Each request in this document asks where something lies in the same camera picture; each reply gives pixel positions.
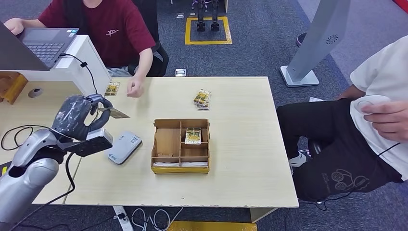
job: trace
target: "laptop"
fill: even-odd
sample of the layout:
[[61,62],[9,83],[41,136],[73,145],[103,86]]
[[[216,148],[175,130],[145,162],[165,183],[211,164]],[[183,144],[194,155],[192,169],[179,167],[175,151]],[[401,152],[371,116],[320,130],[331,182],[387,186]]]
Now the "laptop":
[[0,70],[48,71],[77,32],[78,28],[25,28],[14,36],[0,23]]

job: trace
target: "black pants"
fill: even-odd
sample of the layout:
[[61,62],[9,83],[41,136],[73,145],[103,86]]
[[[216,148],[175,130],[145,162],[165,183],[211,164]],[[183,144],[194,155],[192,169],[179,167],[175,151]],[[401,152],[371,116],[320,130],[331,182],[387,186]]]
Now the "black pants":
[[322,201],[344,192],[370,192],[401,175],[378,157],[350,116],[350,100],[295,103],[277,109],[288,158],[299,155],[299,137],[330,143],[293,173],[299,199]]

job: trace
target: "logo on t-shirt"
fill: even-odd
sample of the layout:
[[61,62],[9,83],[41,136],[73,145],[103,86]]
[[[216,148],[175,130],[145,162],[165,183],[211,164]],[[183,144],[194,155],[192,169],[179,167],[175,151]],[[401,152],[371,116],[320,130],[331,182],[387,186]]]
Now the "logo on t-shirt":
[[109,37],[112,37],[113,34],[116,34],[119,30],[108,30],[108,33],[106,35],[109,35]]

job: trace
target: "power strip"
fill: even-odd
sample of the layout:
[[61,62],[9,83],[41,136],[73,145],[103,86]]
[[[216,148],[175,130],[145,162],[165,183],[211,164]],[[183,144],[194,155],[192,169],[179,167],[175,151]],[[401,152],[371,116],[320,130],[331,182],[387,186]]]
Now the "power strip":
[[130,219],[127,216],[126,211],[123,208],[123,206],[113,205],[112,207],[114,208],[116,215],[119,215],[122,213],[125,214],[125,217],[123,219],[118,218],[120,226],[122,227],[123,231],[133,231],[132,223],[130,222]]

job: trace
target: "card held by robot hand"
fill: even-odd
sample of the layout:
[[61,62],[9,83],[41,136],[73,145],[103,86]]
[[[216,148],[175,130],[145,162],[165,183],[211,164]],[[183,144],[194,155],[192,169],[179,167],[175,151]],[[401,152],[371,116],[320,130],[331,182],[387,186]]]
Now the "card held by robot hand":
[[111,110],[111,117],[115,119],[123,119],[123,118],[130,118],[128,115],[125,113],[113,108],[113,107],[104,107],[104,108],[99,108],[99,111],[103,112],[106,110]]

